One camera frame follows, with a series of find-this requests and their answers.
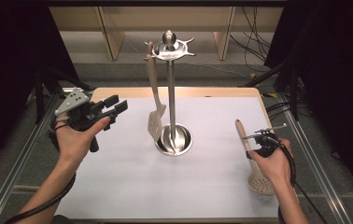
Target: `person's right forearm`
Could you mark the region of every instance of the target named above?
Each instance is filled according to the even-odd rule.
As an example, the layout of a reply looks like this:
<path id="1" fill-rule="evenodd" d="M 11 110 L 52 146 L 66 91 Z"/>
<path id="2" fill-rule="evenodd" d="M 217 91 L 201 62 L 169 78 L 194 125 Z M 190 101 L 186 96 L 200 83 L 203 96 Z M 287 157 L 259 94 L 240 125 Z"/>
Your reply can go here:
<path id="1" fill-rule="evenodd" d="M 290 182 L 285 180 L 274 181 L 273 187 L 285 222 L 288 224 L 308 223 Z"/>

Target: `spatula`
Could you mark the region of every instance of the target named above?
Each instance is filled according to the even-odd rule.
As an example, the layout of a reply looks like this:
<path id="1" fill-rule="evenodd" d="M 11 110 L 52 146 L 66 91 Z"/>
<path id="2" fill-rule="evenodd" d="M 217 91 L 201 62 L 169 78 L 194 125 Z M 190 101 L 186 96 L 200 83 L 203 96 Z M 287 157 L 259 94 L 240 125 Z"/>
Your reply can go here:
<path id="1" fill-rule="evenodd" d="M 235 127 L 237 128 L 240 138 L 243 141 L 244 148 L 246 151 L 250 151 L 251 148 L 249 146 L 248 140 L 246 139 L 246 131 L 244 130 L 243 124 L 239 119 L 235 121 Z M 261 170 L 258 167 L 258 164 L 254 160 L 249 161 L 252 166 L 252 173 L 247 180 L 249 187 L 259 194 L 275 194 L 272 184 L 266 177 L 263 176 Z"/>
<path id="2" fill-rule="evenodd" d="M 162 105 L 159 98 L 159 91 L 157 88 L 157 69 L 155 59 L 151 57 L 150 54 L 148 57 L 148 76 L 150 81 L 150 86 L 153 91 L 154 101 L 156 103 L 156 110 L 150 112 L 149 121 L 148 121 L 148 131 L 153 137 L 153 140 L 157 142 L 162 134 L 162 115 L 164 114 L 165 105 Z"/>

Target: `human hand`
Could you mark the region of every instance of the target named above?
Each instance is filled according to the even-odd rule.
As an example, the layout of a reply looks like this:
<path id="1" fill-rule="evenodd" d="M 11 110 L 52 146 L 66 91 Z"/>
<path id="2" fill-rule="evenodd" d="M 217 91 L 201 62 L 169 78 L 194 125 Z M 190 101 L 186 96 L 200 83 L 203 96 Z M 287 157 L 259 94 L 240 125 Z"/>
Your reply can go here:
<path id="1" fill-rule="evenodd" d="M 291 153 L 290 141 L 287 139 L 279 138 L 280 144 L 284 145 L 289 153 Z M 270 157 L 264 158 L 257 152 L 250 150 L 249 155 L 254 160 L 261 173 L 272 183 L 277 185 L 278 183 L 289 183 L 290 182 L 290 167 L 287 157 L 281 148 L 277 148 Z"/>
<path id="2" fill-rule="evenodd" d="M 55 130 L 60 149 L 59 161 L 67 162 L 68 165 L 79 166 L 89 151 L 92 139 L 96 134 L 101 132 L 109 122 L 109 117 L 100 119 L 85 132 L 76 131 L 69 125 L 64 126 L 66 124 L 64 121 L 57 122 Z"/>

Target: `white tabletop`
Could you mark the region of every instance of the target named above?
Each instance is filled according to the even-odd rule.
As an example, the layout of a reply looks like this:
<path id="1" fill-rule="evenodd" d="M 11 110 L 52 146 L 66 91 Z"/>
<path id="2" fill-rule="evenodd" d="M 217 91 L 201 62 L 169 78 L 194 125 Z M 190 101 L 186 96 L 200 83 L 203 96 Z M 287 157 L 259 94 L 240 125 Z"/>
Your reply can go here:
<path id="1" fill-rule="evenodd" d="M 80 165 L 57 214 L 103 221 L 277 217 L 276 197 L 247 185 L 251 165 L 234 124 L 240 119 L 247 135 L 269 127 L 261 98 L 176 98 L 176 122 L 193 134 L 191 149 L 178 157 L 159 152 L 148 133 L 153 98 L 127 101 L 111 129 L 97 134 L 100 149 Z M 161 101 L 167 124 L 168 99 Z"/>

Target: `human arm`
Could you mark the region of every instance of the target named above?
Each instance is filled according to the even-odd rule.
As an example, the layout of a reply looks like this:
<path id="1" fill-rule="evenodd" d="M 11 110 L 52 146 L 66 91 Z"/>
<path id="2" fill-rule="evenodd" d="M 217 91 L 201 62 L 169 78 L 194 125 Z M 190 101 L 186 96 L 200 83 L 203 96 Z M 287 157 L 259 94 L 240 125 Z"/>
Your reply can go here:
<path id="1" fill-rule="evenodd" d="M 280 144 L 291 153 L 290 141 L 281 138 L 279 140 Z M 290 167 L 284 152 L 277 148 L 270 157 L 263 158 L 251 150 L 249 155 L 258 164 L 263 175 L 272 183 L 285 222 L 288 224 L 308 223 L 290 183 Z"/>
<path id="2" fill-rule="evenodd" d="M 19 214 L 37 208 L 59 195 L 68 185 L 76 170 L 87 155 L 92 139 L 110 122 L 109 117 L 97 121 L 85 132 L 78 132 L 64 122 L 57 122 L 55 129 L 60 149 L 60 157 L 39 190 L 22 208 Z M 44 211 L 16 223 L 51 223 L 59 203 Z"/>

